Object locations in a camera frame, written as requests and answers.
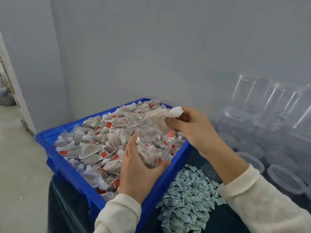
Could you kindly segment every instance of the red tea bag tag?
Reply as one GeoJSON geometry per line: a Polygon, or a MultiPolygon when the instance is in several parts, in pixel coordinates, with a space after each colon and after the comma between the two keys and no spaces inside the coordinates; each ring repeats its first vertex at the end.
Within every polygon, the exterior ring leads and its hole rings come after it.
{"type": "Polygon", "coordinates": [[[104,166],[100,166],[99,169],[102,171],[102,172],[105,172],[105,169],[104,169],[104,166]]]}
{"type": "Polygon", "coordinates": [[[107,128],[111,128],[111,125],[112,125],[112,123],[111,123],[111,122],[107,122],[107,123],[106,123],[106,125],[105,125],[105,127],[107,127],[107,128]]]}
{"type": "Polygon", "coordinates": [[[109,154],[106,151],[104,151],[103,153],[100,153],[99,155],[102,156],[103,158],[106,158],[109,154]]]}
{"type": "Polygon", "coordinates": [[[107,192],[107,191],[101,190],[99,188],[96,191],[97,191],[98,194],[105,194],[107,192]]]}
{"type": "Polygon", "coordinates": [[[112,160],[116,160],[118,158],[119,158],[119,156],[116,154],[115,156],[113,156],[112,160]]]}
{"type": "Polygon", "coordinates": [[[60,154],[61,156],[67,156],[69,153],[68,153],[68,150],[61,150],[61,151],[59,152],[59,154],[60,154]]]}
{"type": "Polygon", "coordinates": [[[158,161],[157,161],[157,165],[160,165],[161,163],[163,163],[162,159],[159,157],[158,161]]]}
{"type": "Polygon", "coordinates": [[[116,179],[114,181],[112,181],[112,183],[114,184],[115,189],[118,189],[120,186],[120,179],[116,179]]]}
{"type": "Polygon", "coordinates": [[[174,138],[174,130],[169,131],[169,138],[174,138]]]}
{"type": "Polygon", "coordinates": [[[98,130],[98,129],[100,129],[100,128],[101,128],[101,127],[97,125],[97,127],[95,128],[95,130],[98,130]]]}

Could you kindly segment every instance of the hand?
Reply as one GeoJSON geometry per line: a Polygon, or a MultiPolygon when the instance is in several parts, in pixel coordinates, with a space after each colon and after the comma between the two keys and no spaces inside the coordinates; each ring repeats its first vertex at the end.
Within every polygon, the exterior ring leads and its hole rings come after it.
{"type": "Polygon", "coordinates": [[[125,148],[119,193],[131,196],[141,205],[171,161],[166,160],[154,169],[147,168],[138,155],[136,138],[137,134],[133,135],[125,148]]]}
{"type": "Polygon", "coordinates": [[[183,111],[178,119],[166,118],[165,121],[171,128],[184,133],[202,156],[225,145],[204,113],[187,106],[183,111]]]}

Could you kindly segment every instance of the white wall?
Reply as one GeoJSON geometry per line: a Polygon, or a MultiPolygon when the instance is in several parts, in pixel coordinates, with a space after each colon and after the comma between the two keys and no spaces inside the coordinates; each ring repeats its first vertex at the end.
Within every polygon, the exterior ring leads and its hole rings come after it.
{"type": "Polygon", "coordinates": [[[36,132],[71,121],[50,0],[0,0],[0,31],[36,132]]]}
{"type": "Polygon", "coordinates": [[[73,117],[212,105],[238,72],[311,83],[311,0],[51,0],[73,117]]]}

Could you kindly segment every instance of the person's right hand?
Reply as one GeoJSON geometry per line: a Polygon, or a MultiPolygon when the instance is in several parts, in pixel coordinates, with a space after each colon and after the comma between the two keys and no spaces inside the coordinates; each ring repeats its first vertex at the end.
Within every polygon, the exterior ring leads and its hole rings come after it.
{"type": "Polygon", "coordinates": [[[190,144],[202,156],[215,152],[224,142],[213,128],[204,113],[191,107],[182,107],[184,113],[178,118],[166,118],[166,123],[171,128],[184,133],[190,144]]]}

